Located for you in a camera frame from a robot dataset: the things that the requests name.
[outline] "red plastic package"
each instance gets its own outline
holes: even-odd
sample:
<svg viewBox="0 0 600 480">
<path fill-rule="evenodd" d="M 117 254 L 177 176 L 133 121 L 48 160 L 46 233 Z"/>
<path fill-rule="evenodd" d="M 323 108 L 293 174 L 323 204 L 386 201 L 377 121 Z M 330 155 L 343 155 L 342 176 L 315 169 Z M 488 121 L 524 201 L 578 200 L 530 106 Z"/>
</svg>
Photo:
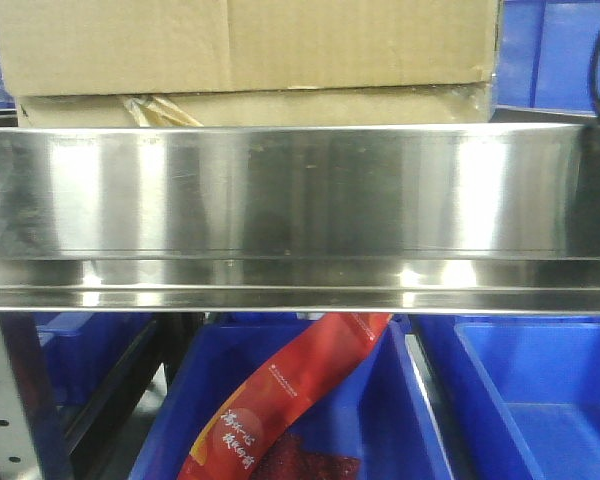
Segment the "red plastic package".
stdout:
<svg viewBox="0 0 600 480">
<path fill-rule="evenodd" d="M 307 328 L 220 407 L 194 442 L 178 480 L 248 479 L 285 430 L 371 353 L 390 319 L 381 313 L 328 313 Z"/>
</svg>

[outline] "cardboard box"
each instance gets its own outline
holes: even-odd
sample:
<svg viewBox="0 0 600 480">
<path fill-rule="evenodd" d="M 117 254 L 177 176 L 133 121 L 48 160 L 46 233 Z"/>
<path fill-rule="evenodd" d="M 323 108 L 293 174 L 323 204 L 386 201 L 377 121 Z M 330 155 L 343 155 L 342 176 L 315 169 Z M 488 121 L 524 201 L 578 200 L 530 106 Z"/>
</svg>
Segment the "cardboard box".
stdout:
<svg viewBox="0 0 600 480">
<path fill-rule="evenodd" d="M 205 126 L 382 125 L 486 122 L 488 84 L 172 95 Z M 18 99 L 21 127 L 132 127 L 119 96 Z"/>
<path fill-rule="evenodd" d="M 14 96 L 486 82 L 498 0 L 0 0 Z"/>
</svg>

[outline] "perforated metal post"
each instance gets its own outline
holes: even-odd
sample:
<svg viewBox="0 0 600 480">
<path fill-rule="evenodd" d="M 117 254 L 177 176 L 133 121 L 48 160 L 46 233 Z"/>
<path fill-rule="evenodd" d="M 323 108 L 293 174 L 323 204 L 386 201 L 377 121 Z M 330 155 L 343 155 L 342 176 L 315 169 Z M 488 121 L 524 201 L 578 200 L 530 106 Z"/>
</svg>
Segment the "perforated metal post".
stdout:
<svg viewBox="0 0 600 480">
<path fill-rule="evenodd" d="M 35 325 L 24 315 L 0 315 L 0 478 L 73 478 Z"/>
</svg>

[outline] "red snack bag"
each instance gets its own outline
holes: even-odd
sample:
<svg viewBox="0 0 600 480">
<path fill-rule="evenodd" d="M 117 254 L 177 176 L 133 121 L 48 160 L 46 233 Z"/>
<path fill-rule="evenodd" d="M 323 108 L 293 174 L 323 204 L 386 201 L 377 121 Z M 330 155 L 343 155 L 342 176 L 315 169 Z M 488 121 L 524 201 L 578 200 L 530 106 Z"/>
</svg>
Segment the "red snack bag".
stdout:
<svg viewBox="0 0 600 480">
<path fill-rule="evenodd" d="M 298 435 L 285 433 L 269 449 L 249 480 L 313 480 L 304 463 Z"/>
<path fill-rule="evenodd" d="M 391 319 L 328 313 L 269 358 L 196 439 L 178 480 L 246 480 L 300 415 L 373 350 Z"/>
<path fill-rule="evenodd" d="M 305 453 L 305 465 L 312 480 L 356 480 L 360 460 L 323 453 Z"/>
</svg>

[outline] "stainless steel shelf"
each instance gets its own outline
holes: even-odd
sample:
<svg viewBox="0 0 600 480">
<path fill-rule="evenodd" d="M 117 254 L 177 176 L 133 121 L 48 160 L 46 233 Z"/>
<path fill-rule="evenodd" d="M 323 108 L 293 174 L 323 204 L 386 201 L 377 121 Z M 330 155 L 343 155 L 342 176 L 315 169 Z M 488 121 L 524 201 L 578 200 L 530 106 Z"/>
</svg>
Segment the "stainless steel shelf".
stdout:
<svg viewBox="0 0 600 480">
<path fill-rule="evenodd" d="M 0 310 L 600 313 L 596 135 L 0 129 Z"/>
</svg>

